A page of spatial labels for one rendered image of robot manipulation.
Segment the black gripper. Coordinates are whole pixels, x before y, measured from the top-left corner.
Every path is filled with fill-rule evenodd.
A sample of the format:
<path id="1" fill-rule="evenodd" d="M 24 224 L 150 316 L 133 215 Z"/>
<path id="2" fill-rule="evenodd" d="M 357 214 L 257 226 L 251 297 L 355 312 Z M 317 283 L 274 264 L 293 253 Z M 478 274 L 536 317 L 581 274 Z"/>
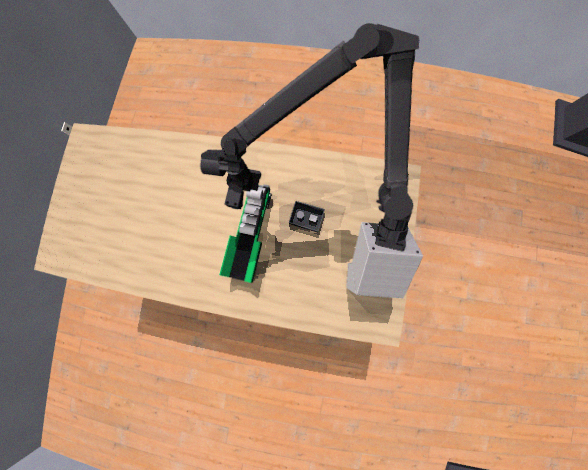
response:
<path id="1" fill-rule="evenodd" d="M 253 184 L 252 184 L 251 190 L 258 191 L 258 187 L 259 187 L 258 185 L 259 185 L 259 181 L 261 179 L 262 173 L 261 173 L 261 171 L 258 171 L 258 170 L 252 170 L 252 169 L 249 169 L 249 170 L 251 172 L 248 171 L 248 175 L 250 174 L 253 179 Z M 248 175 L 247 175 L 247 177 L 248 177 Z M 245 180 L 246 178 L 244 178 L 243 180 Z M 243 180 L 241 180 L 241 181 L 243 181 Z M 246 190 L 246 189 L 243 189 L 243 190 L 248 191 L 248 192 L 251 191 L 251 190 Z"/>

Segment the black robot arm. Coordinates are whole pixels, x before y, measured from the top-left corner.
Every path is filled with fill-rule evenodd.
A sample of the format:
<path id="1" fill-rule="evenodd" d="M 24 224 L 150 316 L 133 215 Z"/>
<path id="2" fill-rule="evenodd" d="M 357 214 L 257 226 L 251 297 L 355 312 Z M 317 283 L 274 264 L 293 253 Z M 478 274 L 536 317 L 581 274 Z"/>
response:
<path id="1" fill-rule="evenodd" d="M 227 132 L 221 139 L 222 150 L 203 152 L 200 161 L 201 172 L 214 176 L 224 176 L 227 172 L 226 182 L 229 187 L 224 205 L 232 209 L 241 209 L 243 189 L 251 190 L 253 184 L 251 175 L 248 175 L 248 167 L 241 158 L 246 153 L 245 148 L 355 68 L 356 61 L 360 58 L 383 56 L 385 164 L 384 183 L 378 190 L 379 200 L 376 202 L 381 204 L 378 208 L 385 212 L 385 215 L 378 223 L 375 244 L 404 251 L 408 222 L 414 206 L 407 186 L 412 76 L 416 49 L 419 49 L 417 35 L 381 24 L 362 25 L 352 39 L 346 43 L 343 40 Z M 248 177 L 243 180 L 247 175 Z"/>

